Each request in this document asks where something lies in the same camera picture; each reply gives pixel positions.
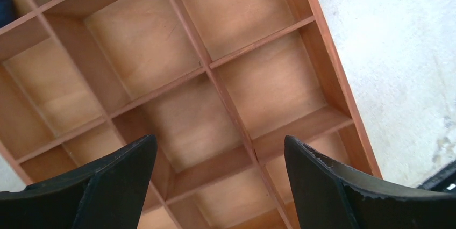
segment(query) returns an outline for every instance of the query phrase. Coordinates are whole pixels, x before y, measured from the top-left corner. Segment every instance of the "white surface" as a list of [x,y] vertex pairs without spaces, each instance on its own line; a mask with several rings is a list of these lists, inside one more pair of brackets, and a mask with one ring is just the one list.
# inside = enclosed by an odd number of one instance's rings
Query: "white surface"
[[[456,159],[456,0],[320,0],[385,180]],[[0,158],[0,190],[22,182]]]

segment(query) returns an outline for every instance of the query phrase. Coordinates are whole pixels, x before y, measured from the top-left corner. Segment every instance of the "stained white surface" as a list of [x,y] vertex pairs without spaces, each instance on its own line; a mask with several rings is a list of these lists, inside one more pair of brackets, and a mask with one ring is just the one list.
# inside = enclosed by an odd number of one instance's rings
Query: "stained white surface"
[[[320,0],[385,180],[456,159],[456,0]],[[0,158],[0,190],[22,182]]]

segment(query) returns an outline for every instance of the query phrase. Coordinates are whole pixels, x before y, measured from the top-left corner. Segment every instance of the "wooden tray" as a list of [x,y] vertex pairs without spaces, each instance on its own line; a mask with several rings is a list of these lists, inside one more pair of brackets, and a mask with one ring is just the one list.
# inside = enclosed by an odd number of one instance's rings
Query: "wooden tray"
[[285,135],[381,177],[318,0],[15,1],[0,151],[27,184],[155,134],[139,228],[290,229]]

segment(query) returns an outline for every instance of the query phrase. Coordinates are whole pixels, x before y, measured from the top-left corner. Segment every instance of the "folded cloth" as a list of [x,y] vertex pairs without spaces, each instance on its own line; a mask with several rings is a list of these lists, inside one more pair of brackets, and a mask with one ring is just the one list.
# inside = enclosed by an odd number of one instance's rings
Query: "folded cloth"
[[0,27],[13,22],[16,19],[12,0],[0,0]]

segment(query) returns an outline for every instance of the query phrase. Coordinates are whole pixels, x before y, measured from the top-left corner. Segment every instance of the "dark blue cloth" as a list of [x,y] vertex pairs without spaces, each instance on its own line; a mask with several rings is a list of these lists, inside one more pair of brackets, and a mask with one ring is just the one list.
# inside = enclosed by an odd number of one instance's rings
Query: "dark blue cloth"
[[0,27],[13,22],[16,19],[12,0],[0,0]]

